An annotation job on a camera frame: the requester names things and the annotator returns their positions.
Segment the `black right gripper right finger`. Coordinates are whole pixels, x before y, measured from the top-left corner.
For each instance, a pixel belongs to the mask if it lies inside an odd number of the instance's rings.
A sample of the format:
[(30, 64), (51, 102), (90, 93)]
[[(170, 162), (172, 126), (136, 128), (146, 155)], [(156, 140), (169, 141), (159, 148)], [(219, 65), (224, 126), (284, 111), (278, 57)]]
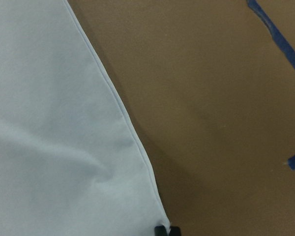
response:
[(170, 236), (180, 236), (180, 227), (171, 226)]

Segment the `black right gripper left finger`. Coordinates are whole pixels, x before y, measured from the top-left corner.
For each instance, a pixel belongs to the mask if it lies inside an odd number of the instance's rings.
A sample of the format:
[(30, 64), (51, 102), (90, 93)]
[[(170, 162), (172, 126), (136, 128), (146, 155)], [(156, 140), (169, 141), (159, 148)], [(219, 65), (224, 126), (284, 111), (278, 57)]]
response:
[(167, 230), (164, 226), (156, 226), (154, 228), (155, 236), (167, 236)]

